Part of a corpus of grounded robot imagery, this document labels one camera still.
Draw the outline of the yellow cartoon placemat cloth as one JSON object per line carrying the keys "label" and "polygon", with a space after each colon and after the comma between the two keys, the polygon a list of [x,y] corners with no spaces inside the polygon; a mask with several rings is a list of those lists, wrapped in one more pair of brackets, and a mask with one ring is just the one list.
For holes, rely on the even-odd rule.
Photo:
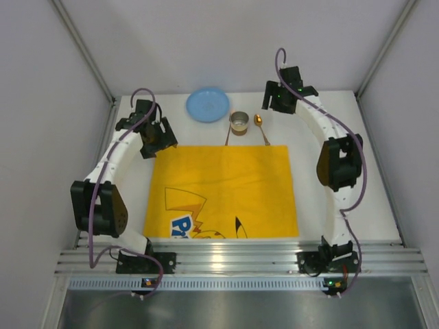
{"label": "yellow cartoon placemat cloth", "polygon": [[180,146],[159,152],[143,234],[164,239],[296,238],[288,148]]}

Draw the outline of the blue round plate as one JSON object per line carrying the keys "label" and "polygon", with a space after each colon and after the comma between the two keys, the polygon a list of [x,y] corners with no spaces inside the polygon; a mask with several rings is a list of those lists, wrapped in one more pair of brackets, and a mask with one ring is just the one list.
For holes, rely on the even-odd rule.
{"label": "blue round plate", "polygon": [[185,107],[189,116],[195,121],[213,123],[229,113],[230,101],[222,89],[205,87],[191,93]]}

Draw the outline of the copper fork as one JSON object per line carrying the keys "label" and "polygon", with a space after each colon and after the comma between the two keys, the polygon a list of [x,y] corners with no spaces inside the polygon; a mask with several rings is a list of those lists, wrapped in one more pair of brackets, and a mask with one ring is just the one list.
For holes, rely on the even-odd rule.
{"label": "copper fork", "polygon": [[229,121],[229,126],[228,126],[228,131],[227,131],[227,135],[226,135],[226,140],[225,140],[224,146],[228,146],[228,143],[229,143],[229,138],[230,138],[230,133],[231,133],[231,128],[232,128],[231,124],[232,124],[231,121]]}

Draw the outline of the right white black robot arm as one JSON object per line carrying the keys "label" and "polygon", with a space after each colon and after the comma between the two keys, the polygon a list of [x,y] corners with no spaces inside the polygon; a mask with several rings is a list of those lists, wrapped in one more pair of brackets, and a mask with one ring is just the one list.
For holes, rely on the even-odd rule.
{"label": "right white black robot arm", "polygon": [[353,253],[351,234],[345,222],[353,188],[362,172],[362,161],[355,138],[324,109],[317,90],[305,86],[297,66],[278,70],[280,80],[265,85],[262,108],[301,118],[321,144],[316,165],[318,181],[327,198],[327,219],[319,252],[333,260]]}

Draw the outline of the metal cup brown band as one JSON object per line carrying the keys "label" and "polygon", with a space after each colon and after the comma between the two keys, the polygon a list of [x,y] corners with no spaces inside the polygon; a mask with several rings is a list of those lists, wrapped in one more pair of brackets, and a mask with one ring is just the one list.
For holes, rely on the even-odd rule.
{"label": "metal cup brown band", "polygon": [[246,112],[234,111],[230,115],[230,128],[234,135],[243,136],[248,131],[249,116]]}

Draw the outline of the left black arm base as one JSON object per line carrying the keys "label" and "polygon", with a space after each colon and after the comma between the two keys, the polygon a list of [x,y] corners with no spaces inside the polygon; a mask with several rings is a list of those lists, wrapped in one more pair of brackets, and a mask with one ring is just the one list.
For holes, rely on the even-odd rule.
{"label": "left black arm base", "polygon": [[[175,273],[176,253],[155,252],[152,257],[162,265],[164,274]],[[119,252],[115,271],[117,274],[159,274],[159,267],[152,260]]]}

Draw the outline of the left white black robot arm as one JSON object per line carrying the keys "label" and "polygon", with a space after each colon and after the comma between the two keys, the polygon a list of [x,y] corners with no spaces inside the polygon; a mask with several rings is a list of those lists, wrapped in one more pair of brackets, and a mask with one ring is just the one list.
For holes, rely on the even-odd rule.
{"label": "left white black robot arm", "polygon": [[178,141],[160,105],[138,99],[133,111],[115,125],[111,142],[96,167],[84,180],[70,188],[78,230],[107,236],[111,245],[149,254],[148,238],[128,228],[128,209],[117,185],[121,183],[135,156],[147,160]]}

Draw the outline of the copper spoon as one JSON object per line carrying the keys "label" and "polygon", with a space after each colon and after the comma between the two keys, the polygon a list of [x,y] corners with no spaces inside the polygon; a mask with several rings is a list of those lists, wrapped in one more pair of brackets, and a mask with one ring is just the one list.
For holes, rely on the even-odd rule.
{"label": "copper spoon", "polygon": [[255,114],[254,115],[254,124],[260,129],[261,133],[262,133],[262,137],[265,143],[265,146],[270,146],[270,142],[267,138],[267,136],[265,135],[262,125],[263,125],[263,120],[261,118],[261,116],[259,114]]}

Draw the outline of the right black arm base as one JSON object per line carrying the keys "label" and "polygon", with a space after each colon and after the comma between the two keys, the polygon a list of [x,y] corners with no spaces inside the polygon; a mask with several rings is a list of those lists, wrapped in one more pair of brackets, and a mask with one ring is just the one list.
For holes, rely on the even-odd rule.
{"label": "right black arm base", "polygon": [[360,265],[359,256],[353,250],[353,243],[329,245],[325,240],[317,251],[298,252],[298,268],[300,273],[311,277],[323,273],[355,273]]}

